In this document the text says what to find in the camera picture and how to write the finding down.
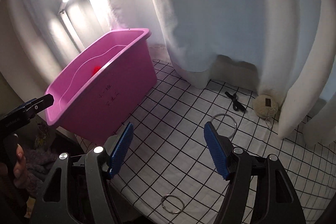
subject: white curtain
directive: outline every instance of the white curtain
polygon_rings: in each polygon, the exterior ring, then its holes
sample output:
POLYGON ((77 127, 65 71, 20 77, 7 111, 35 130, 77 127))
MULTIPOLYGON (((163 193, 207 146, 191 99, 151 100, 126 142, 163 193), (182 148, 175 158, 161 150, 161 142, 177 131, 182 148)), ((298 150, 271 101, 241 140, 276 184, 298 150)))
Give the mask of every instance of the white curtain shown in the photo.
MULTIPOLYGON (((149 28, 152 58, 171 61, 192 85, 204 88, 216 78, 273 96, 283 104, 281 137, 336 91, 333 73, 328 79, 336 53, 334 0, 99 1, 109 29, 149 28)), ((7 0, 21 46, 48 84, 79 53, 57 16, 60 2, 7 0)), ((74 26, 85 46, 104 32, 92 36, 85 26, 100 19, 87 15, 74 26)), ((74 22, 75 12, 69 17, 74 22)))

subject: white fabric backdrop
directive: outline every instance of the white fabric backdrop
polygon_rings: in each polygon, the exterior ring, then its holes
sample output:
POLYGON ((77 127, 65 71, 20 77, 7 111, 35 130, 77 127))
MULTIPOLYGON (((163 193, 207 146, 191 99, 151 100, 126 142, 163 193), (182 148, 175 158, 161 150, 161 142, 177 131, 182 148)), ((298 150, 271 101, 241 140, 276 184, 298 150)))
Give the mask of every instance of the white fabric backdrop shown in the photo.
MULTIPOLYGON (((147 27, 152 31, 148 45, 154 59, 170 58, 180 70, 200 73, 200 76, 211 70, 218 55, 236 62, 244 61, 257 70, 259 84, 255 90, 274 96, 279 104, 283 103, 306 63, 315 42, 321 11, 321 0, 100 1, 110 29, 147 27)), ((21 46, 46 83, 79 53, 57 17, 60 2, 8 0, 7 3, 21 46), (28 34, 31 29, 27 27, 28 22, 39 35, 38 43, 28 34), (41 56, 48 56, 48 61, 41 56)), ((91 18, 85 20, 86 25, 90 24, 91 18)), ((81 35, 85 32, 89 30, 83 27, 81 35)), ((331 62, 321 57, 321 62, 325 61, 331 62)), ((322 70, 315 73, 328 75, 330 72, 329 68, 322 70)), ((315 104, 324 84, 324 81, 317 83, 315 93, 312 92, 314 96, 309 97, 306 104, 315 104)), ((322 99, 328 101, 335 91, 336 79, 330 77, 322 91, 322 99)), ((293 115, 296 121, 303 113, 294 112, 293 115)), ((282 135, 286 136, 295 122, 285 119, 283 122, 286 129, 282 135)))

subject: white tablecloth with black grid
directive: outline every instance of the white tablecloth with black grid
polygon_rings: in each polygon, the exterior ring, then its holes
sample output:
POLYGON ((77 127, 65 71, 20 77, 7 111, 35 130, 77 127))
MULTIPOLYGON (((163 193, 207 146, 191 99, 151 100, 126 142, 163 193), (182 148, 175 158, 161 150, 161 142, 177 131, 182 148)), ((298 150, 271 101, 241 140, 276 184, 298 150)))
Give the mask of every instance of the white tablecloth with black grid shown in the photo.
MULTIPOLYGON (((279 140, 277 117, 269 130, 254 113, 255 93, 213 80, 204 90, 198 90, 184 81, 171 64, 157 60, 154 68, 157 84, 124 123, 133 123, 134 138, 120 173, 112 180, 135 208, 157 224, 213 223, 228 182, 216 172, 203 126, 211 116, 227 113, 238 125, 232 143, 251 155, 276 154, 296 189, 307 223, 319 218, 335 194, 335 142, 306 147, 302 126, 308 118, 289 138, 279 140), (237 92, 247 111, 235 112, 225 91, 237 92), (184 201, 182 213, 173 215, 162 208, 161 198, 167 194, 184 201)), ((228 136, 234 124, 229 117, 222 118, 213 124, 220 135, 228 136)), ((85 150, 95 146, 77 138, 85 150)), ((243 223, 251 219, 256 181, 256 177, 251 179, 243 223)), ((181 207, 175 198, 169 198, 165 205, 172 211, 181 207)))

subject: silver key ring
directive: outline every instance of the silver key ring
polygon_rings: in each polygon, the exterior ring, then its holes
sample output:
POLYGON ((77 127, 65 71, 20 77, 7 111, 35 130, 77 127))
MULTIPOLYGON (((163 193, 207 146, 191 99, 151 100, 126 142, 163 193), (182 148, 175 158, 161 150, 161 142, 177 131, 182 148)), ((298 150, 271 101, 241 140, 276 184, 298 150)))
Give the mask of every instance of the silver key ring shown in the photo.
POLYGON ((181 213, 181 212, 184 210, 184 208, 185 208, 185 204, 184 204, 183 200, 182 200, 181 198, 179 198, 178 196, 176 196, 176 195, 165 195, 165 196, 163 196, 163 197, 161 198, 161 206, 162 206, 162 208, 163 208, 164 210, 166 210, 168 213, 170 213, 170 214, 174 214, 174 215, 177 215, 177 214, 181 213), (166 206, 164 206, 163 203, 164 203, 164 201, 165 201, 167 198, 169 198, 169 197, 177 198, 177 199, 182 203, 182 209, 179 210, 179 211, 177 211, 177 212, 167 210, 166 206))
POLYGON ((230 116, 229 114, 219 113, 219 114, 216 114, 216 115, 212 116, 210 122, 212 122, 213 119, 214 119, 214 118, 217 118, 218 116, 228 116, 228 117, 230 117, 230 118, 233 120, 233 122, 235 123, 235 131, 234 131, 230 136, 228 136, 229 139, 230 139, 231 137, 233 138, 233 137, 235 136, 237 130, 238 130, 237 123, 236 123, 235 119, 233 119, 233 117, 230 116))

